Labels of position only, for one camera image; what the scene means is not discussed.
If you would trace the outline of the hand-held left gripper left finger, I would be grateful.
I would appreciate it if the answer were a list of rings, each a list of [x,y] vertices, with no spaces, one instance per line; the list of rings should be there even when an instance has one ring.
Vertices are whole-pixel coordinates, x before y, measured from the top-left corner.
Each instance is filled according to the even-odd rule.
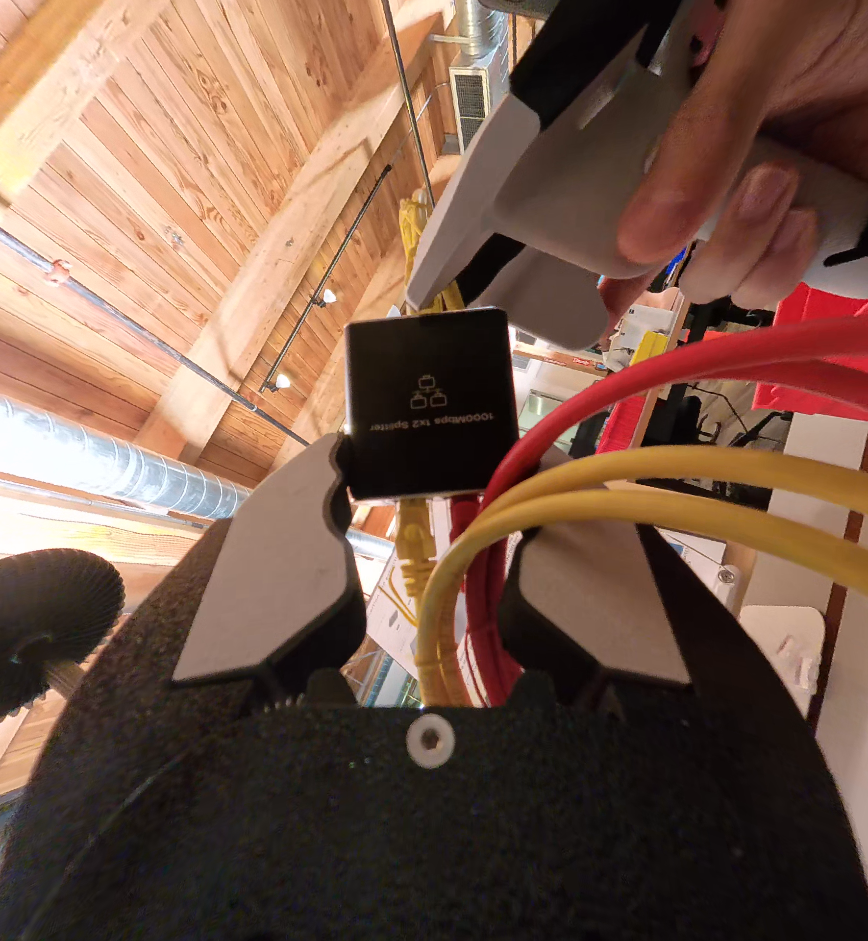
[[[322,436],[230,521],[173,670],[176,687],[250,680],[276,707],[355,705],[342,669],[366,637],[346,490],[349,441]]]

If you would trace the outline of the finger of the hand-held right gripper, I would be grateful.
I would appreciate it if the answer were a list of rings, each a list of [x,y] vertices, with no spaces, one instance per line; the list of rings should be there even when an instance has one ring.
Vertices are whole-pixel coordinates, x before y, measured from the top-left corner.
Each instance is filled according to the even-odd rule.
[[[469,306],[505,311],[509,323],[554,347],[581,351],[613,330],[601,276],[524,246],[503,260],[481,250],[469,265]]]
[[[552,64],[550,87],[513,71],[422,236],[406,296],[419,307],[502,236],[595,276],[635,278],[617,229],[670,118],[688,92],[688,60],[646,68],[616,57],[587,78]]]

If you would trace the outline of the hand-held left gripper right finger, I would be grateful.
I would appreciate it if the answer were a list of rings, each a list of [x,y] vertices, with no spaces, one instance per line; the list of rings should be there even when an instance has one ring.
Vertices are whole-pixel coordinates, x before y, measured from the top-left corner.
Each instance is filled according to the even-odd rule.
[[[595,707],[615,681],[670,690],[689,669],[635,525],[613,520],[526,531],[498,603],[503,649],[546,674],[558,701]]]

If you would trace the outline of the black ethernet splitter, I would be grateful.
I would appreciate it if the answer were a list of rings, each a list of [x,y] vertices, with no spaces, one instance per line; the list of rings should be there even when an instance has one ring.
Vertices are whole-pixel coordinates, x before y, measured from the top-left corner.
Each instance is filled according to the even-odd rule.
[[[508,328],[497,308],[346,325],[355,500],[485,492],[520,438]]]

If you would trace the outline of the person's right hand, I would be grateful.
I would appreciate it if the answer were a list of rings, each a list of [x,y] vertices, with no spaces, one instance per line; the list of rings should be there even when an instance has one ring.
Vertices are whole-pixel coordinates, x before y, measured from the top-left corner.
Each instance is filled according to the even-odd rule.
[[[627,310],[726,196],[710,240],[684,272],[686,297],[770,309],[801,282],[818,248],[817,218],[793,206],[793,165],[767,162],[740,178],[758,132],[868,181],[868,1],[707,7],[700,37],[713,50],[619,222],[621,255],[646,272],[601,283],[614,313]]]

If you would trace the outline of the white air vent grille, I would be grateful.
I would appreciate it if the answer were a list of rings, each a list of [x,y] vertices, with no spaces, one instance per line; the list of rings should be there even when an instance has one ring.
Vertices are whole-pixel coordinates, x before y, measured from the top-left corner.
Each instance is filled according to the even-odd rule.
[[[460,153],[465,154],[487,119],[489,72],[481,66],[451,65],[449,76]]]

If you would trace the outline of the thin metal rod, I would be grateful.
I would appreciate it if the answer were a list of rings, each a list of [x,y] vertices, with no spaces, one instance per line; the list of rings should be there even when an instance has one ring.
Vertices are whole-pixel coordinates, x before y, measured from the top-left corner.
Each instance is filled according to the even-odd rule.
[[[400,79],[401,89],[404,98],[404,106],[408,117],[408,122],[411,130],[411,135],[415,144],[415,148],[418,154],[418,159],[420,163],[422,179],[424,183],[425,190],[428,196],[428,202],[431,208],[435,207],[435,193],[433,191],[432,182],[430,179],[426,158],[422,146],[422,139],[420,135],[420,128],[418,125],[417,115],[414,108],[413,97],[410,85],[407,81],[407,73],[404,66],[404,59],[401,51],[400,42],[397,36],[397,29],[394,22],[393,12],[391,8],[391,3],[389,1],[381,1],[382,10],[384,13],[384,18],[386,22],[386,27],[389,34],[390,43],[393,50],[393,56],[395,59],[395,64],[397,72]]]

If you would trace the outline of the red plastic bin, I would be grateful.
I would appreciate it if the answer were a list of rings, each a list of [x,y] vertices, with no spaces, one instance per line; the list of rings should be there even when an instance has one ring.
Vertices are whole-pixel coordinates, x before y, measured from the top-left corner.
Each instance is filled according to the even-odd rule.
[[[773,324],[783,325],[853,316],[868,316],[868,300],[835,296],[800,284],[790,296],[779,303]],[[868,357],[848,356],[832,360],[840,365],[868,372]],[[824,415],[847,420],[868,421],[868,413],[860,408],[818,394],[793,390],[780,384],[758,383],[753,407],[756,410],[768,409],[809,416]]]
[[[612,453],[641,445],[652,416],[646,395],[637,395],[613,406],[595,446],[595,453]]]

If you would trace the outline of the silver sprinkler pipe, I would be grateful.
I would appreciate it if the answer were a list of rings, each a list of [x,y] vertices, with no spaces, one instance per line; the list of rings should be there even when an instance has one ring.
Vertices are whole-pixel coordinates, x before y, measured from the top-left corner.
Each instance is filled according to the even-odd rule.
[[[188,358],[174,347],[170,346],[160,337],[148,330],[144,325],[137,323],[133,318],[120,311],[115,306],[111,305],[101,296],[91,291],[89,288],[87,288],[86,285],[72,276],[69,265],[63,263],[60,260],[50,261],[46,259],[40,253],[30,248],[26,243],[9,233],[7,230],[3,229],[1,226],[0,244],[22,258],[24,261],[28,262],[29,265],[32,265],[34,268],[40,271],[42,276],[45,276],[51,285],[68,290],[75,296],[85,300],[95,309],[121,323],[128,331],[132,332],[141,340],[159,349],[163,354],[168,356],[170,359],[173,359],[181,367],[190,371],[193,375],[197,376],[208,386],[216,389],[216,391],[221,394],[225,394],[231,402],[240,405],[245,410],[262,418],[269,425],[279,430],[286,438],[295,441],[305,448],[310,445],[309,441],[306,441],[298,433],[287,427],[286,424],[279,421],[274,416],[268,414],[262,406],[252,402],[246,396],[232,389],[224,381],[212,375],[209,371],[201,367],[195,361]]]

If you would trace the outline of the silver ventilation duct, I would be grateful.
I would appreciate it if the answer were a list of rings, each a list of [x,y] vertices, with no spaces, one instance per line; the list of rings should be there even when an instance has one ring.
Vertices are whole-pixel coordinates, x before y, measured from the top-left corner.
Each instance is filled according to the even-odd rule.
[[[392,543],[377,537],[346,543],[342,444],[340,435],[327,435],[249,490],[0,394],[1,473],[210,520],[219,539],[229,532],[247,557],[280,559],[338,543],[349,555],[390,558]]]
[[[451,1],[451,28],[437,41],[457,46],[472,59],[508,50],[510,17],[507,13],[479,1]]]

